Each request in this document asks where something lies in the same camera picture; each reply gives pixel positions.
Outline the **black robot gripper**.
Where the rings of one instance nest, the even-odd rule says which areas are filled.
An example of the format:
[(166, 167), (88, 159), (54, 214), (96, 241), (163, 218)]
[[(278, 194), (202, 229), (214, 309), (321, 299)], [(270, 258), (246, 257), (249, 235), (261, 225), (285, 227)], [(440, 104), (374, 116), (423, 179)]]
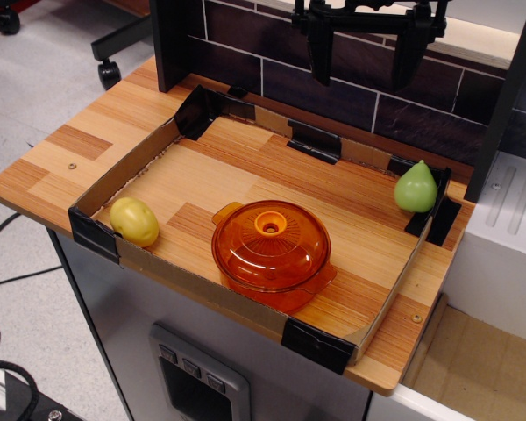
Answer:
[(392, 69), (393, 90), (410, 85), (427, 45), (445, 35), (446, 1), (413, 1), (396, 12), (393, 1), (296, 1), (291, 25), (307, 36), (310, 67), (323, 86), (331, 80), (333, 33), (397, 37)]

